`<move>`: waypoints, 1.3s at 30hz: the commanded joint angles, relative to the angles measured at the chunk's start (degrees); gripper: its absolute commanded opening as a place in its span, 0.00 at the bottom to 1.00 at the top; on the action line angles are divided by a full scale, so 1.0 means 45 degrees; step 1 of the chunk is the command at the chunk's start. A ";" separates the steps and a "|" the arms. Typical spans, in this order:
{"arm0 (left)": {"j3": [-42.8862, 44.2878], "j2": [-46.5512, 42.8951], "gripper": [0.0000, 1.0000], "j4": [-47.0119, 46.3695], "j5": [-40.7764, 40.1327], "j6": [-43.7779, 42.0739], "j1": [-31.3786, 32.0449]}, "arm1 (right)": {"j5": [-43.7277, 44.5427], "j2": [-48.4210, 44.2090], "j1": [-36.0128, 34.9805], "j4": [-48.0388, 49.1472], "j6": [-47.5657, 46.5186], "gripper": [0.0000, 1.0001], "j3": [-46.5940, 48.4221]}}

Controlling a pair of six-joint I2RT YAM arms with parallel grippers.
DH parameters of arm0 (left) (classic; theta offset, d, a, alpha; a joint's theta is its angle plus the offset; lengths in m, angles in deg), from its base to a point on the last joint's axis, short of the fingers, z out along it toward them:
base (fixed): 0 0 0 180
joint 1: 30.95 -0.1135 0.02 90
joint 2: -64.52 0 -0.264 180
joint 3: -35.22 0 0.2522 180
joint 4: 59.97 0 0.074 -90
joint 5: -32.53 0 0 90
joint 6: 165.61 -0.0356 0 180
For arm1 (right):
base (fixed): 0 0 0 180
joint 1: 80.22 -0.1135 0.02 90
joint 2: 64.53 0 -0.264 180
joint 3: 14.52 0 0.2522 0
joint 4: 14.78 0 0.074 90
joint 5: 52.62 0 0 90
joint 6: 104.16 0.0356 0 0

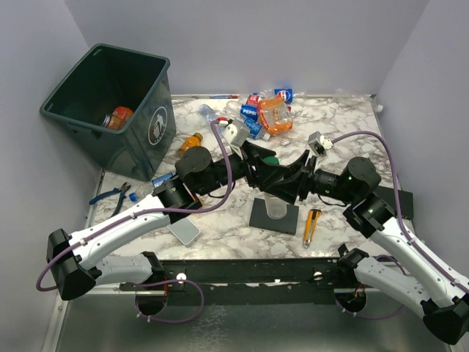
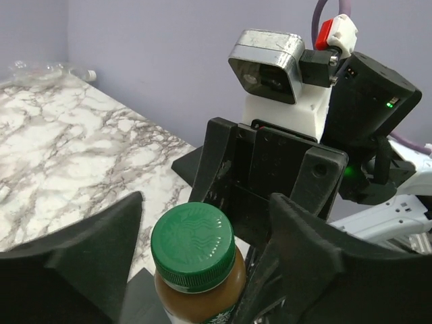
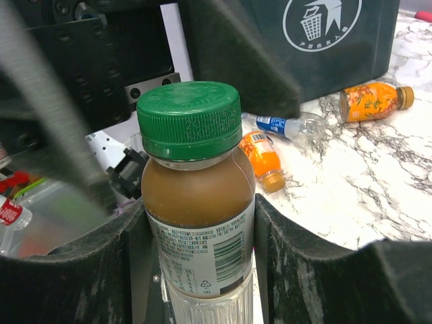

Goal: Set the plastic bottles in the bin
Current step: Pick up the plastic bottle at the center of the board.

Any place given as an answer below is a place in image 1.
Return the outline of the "big orange bottle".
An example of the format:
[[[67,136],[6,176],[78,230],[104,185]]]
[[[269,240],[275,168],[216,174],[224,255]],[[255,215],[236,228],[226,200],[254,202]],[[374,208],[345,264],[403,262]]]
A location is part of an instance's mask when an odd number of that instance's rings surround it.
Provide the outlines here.
[[[259,123],[272,136],[287,133],[293,127],[288,106],[279,96],[260,100],[257,111]]]

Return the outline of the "large orange label bottle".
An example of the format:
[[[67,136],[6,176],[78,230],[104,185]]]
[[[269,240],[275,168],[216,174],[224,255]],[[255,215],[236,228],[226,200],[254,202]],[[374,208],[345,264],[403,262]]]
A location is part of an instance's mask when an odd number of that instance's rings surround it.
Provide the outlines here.
[[[129,108],[124,106],[116,107],[109,117],[107,128],[112,130],[121,129],[132,115],[133,111]]]

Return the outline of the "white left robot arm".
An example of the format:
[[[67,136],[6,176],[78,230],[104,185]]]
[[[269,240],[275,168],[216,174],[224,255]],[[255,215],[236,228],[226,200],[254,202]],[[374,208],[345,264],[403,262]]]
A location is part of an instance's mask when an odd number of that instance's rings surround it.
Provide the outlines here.
[[[143,252],[109,262],[115,250],[138,237],[206,212],[200,197],[244,178],[252,188],[266,191],[288,203],[296,200],[285,182],[298,166],[281,165],[272,150],[244,142],[239,150],[214,161],[204,147],[192,147],[175,164],[176,174],[133,207],[85,230],[66,233],[57,229],[48,236],[44,270],[51,273],[54,290],[65,301],[83,296],[97,285],[131,282],[151,290],[164,278],[157,257]]]

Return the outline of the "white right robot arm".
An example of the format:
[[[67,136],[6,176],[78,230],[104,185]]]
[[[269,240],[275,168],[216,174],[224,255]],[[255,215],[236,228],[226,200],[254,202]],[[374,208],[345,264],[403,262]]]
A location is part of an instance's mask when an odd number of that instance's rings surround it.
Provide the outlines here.
[[[377,194],[381,178],[368,158],[352,158],[339,175],[316,168],[308,156],[289,166],[268,156],[261,166],[267,175],[267,192],[282,200],[295,202],[316,194],[345,203],[347,223],[410,272],[404,276],[385,270],[370,255],[353,249],[336,269],[342,285],[360,282],[381,290],[414,311],[432,334],[449,345],[468,332],[468,278],[404,224],[399,202],[391,204]]]

